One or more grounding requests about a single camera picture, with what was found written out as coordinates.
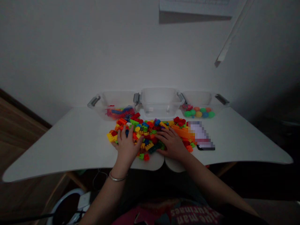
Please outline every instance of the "white wall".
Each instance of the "white wall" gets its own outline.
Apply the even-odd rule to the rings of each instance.
[[[247,119],[299,79],[299,1],[255,1],[224,62],[230,21],[159,25],[158,0],[0,1],[0,88],[51,124],[98,92],[221,93]]]

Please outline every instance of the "table leg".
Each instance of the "table leg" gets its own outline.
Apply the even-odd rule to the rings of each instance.
[[[226,163],[216,174],[217,177],[222,176],[224,173],[226,173],[228,170],[230,170],[237,162],[229,162]]]
[[[67,176],[74,181],[75,184],[77,184],[82,190],[84,190],[85,192],[88,191],[88,188],[81,182],[79,176],[73,172],[73,171],[69,171],[66,172]]]

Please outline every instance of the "hand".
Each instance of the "hand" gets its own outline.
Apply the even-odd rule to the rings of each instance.
[[[134,159],[136,158],[138,151],[143,143],[144,137],[140,137],[138,140],[137,144],[135,145],[133,143],[133,128],[134,126],[132,125],[128,137],[126,137],[125,133],[125,127],[122,130],[122,132],[119,130],[118,131],[118,143],[116,144],[115,142],[112,142],[112,145],[117,149],[118,151],[118,157],[116,164],[122,165],[122,167],[127,170],[130,168],[131,164],[133,163]]]
[[[179,135],[172,128],[162,129],[162,132],[157,132],[156,138],[161,140],[167,147],[167,150],[158,149],[157,152],[161,153],[171,159],[175,159],[179,162],[187,157],[190,153],[185,148]]]

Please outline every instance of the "t-shirt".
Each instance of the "t-shirt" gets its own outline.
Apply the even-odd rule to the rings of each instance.
[[[209,205],[185,198],[156,199],[132,208],[117,220],[119,224],[267,224],[259,217],[232,205],[218,211]]]

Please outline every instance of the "finger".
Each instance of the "finger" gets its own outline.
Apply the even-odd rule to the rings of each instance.
[[[167,156],[168,152],[165,150],[161,150],[160,148],[156,150],[158,153],[162,154],[163,156]]]
[[[176,131],[173,128],[169,127],[169,129],[175,135],[175,137],[179,137],[179,135],[176,133]]]
[[[165,145],[167,144],[168,140],[163,137],[163,136],[160,136],[160,135],[156,135],[155,136],[158,140],[161,140]]]
[[[168,133],[171,137],[175,137],[175,135],[173,134],[172,131],[168,130],[168,129],[162,129],[163,132]]]
[[[157,134],[164,136],[167,140],[171,138],[167,132],[158,131]]]
[[[125,131],[126,131],[126,126],[124,125],[123,130],[122,130],[122,132],[121,132],[121,139],[122,139],[122,140],[125,140],[125,139],[126,139],[126,133],[125,133]]]
[[[132,124],[132,125],[131,125],[131,128],[129,129],[129,133],[128,133],[128,138],[129,138],[129,140],[132,140],[132,136],[133,136],[133,127],[134,127],[134,125]]]
[[[118,142],[120,143],[120,142],[121,142],[121,140],[122,140],[122,138],[121,138],[121,131],[120,131],[120,130],[118,130]]]
[[[119,148],[119,145],[117,144],[117,143],[115,143],[115,142],[112,142],[112,145],[118,150],[118,148]]]
[[[136,148],[137,149],[140,149],[141,148],[141,145],[143,143],[143,140],[144,140],[144,136],[141,136],[140,139],[137,141],[137,144],[136,144]]]

